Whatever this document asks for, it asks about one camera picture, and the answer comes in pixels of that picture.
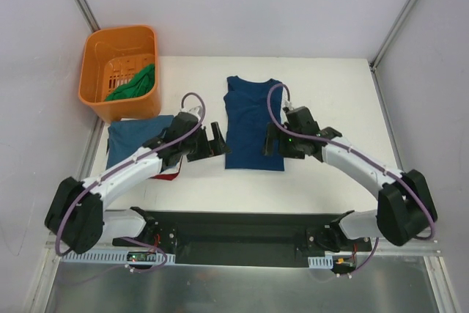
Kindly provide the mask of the dark blue t shirt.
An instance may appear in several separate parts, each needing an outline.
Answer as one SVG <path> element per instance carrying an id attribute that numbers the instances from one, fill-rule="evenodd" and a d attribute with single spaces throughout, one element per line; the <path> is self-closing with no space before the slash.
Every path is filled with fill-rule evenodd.
<path id="1" fill-rule="evenodd" d="M 256 83 L 238 76 L 226 80 L 226 143 L 232 152 L 226 155 L 225 168 L 282 172 L 284 158 L 277 152 L 265 156 L 262 151 L 271 117 L 281 119 L 283 89 L 275 89 L 268 97 L 271 87 L 280 82 L 271 78 Z"/>

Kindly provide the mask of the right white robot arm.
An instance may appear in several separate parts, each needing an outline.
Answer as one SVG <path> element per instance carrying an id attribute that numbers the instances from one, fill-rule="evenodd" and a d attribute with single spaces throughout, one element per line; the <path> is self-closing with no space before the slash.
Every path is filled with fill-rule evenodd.
<path id="1" fill-rule="evenodd" d="M 376 200 L 374 210 L 350 210 L 313 235 L 326 251 L 347 250 L 356 240 L 383 237 L 395 246 L 433 230 L 437 211 L 425 176 L 413 169 L 393 169 L 356 149 L 332 127 L 320 128 L 306 107 L 285 108 L 287 122 L 267 124 L 263 153 L 284 158 L 307 156 L 335 167 L 363 186 Z"/>

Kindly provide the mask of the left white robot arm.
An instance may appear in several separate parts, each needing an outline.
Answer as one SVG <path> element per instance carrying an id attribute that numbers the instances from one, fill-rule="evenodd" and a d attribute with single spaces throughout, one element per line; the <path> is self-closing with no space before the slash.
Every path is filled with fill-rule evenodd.
<path id="1" fill-rule="evenodd" d="M 208 139 L 202 118 L 182 111 L 170 126 L 98 176 L 64 179 L 45 216 L 45 227 L 77 254 L 100 241 L 154 244 L 156 221 L 148 212 L 140 207 L 118 211 L 108 207 L 139 183 L 175 167 L 182 157 L 198 161 L 229 153 L 218 123 L 212 123 L 211 128 L 213 138 Z"/>

